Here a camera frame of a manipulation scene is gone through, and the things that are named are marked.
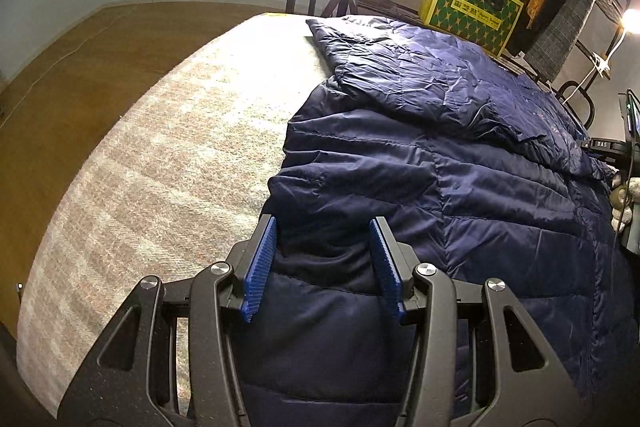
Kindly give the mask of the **white clip-on desk lamp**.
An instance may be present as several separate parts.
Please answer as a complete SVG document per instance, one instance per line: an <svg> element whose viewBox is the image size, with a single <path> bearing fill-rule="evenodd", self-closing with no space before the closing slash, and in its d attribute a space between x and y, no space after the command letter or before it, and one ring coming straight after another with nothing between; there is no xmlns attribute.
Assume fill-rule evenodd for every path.
<svg viewBox="0 0 640 427"><path fill-rule="evenodd" d="M593 76L601 76L603 77L606 72L608 72L610 67L610 62L612 60L613 55L620 48L622 43L624 42L626 35L638 35L639 33L639 20L640 14L638 9L628 9L624 12L624 14L620 17L620 21L617 24L616 34L613 39L613 43L608 47L608 50L604 52L603 55L597 53L591 53L588 58L592 63L592 67L587 75L585 75L582 80L577 83L577 86L574 88L573 92L570 92L569 95L564 96L563 105L567 105L568 102L573 98L573 96L579 91L580 88L584 87L584 84Z"/></svg>

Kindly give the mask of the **beige plush toy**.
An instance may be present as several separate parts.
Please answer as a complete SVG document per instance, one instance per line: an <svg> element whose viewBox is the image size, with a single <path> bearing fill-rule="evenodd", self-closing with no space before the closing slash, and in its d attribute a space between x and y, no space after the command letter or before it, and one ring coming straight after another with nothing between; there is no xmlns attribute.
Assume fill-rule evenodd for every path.
<svg viewBox="0 0 640 427"><path fill-rule="evenodd" d="M611 225L615 232L624 231L634 220L634 205L640 197L640 179L633 176L628 181L623 179L623 173L616 172L613 176L610 203L612 206Z"/></svg>

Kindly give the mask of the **yellow green patterned box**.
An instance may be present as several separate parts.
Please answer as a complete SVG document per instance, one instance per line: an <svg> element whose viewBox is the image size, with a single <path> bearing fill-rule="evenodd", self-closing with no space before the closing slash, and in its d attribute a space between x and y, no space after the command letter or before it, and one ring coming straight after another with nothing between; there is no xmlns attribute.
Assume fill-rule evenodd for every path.
<svg viewBox="0 0 640 427"><path fill-rule="evenodd" d="M523 9L521 0L421 0L425 26L503 54Z"/></svg>

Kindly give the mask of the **grey plaid hanging coat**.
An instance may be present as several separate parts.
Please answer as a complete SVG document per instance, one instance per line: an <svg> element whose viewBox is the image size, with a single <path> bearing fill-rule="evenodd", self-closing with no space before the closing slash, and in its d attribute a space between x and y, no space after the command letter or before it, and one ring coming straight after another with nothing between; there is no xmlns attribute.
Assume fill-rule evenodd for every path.
<svg viewBox="0 0 640 427"><path fill-rule="evenodd" d="M558 77L595 4L596 0L565 0L535 39L525 60L540 79Z"/></svg>

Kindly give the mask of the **plaid beige bed blanket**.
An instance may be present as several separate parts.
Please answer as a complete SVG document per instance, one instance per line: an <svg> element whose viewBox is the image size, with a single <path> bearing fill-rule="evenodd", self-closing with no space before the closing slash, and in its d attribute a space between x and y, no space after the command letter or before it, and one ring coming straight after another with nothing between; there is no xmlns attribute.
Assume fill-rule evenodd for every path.
<svg viewBox="0 0 640 427"><path fill-rule="evenodd" d="M18 373L49 414L138 280L193 277L250 236L288 121L326 75L305 17L256 15L107 132L53 213L18 314Z"/></svg>

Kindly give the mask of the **navy blue puffer jacket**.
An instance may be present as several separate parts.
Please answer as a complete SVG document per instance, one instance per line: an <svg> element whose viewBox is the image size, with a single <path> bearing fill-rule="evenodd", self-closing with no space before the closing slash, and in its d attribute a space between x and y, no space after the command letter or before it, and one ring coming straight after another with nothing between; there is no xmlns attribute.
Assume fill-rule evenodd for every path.
<svg viewBox="0 0 640 427"><path fill-rule="evenodd" d="M265 213L278 249L232 334L255 426L389 426L414 330L390 314L372 219L456 280L504 280L580 396L598 402L638 340L611 176L556 98L478 46L372 16L317 18L330 75L288 123Z"/></svg>

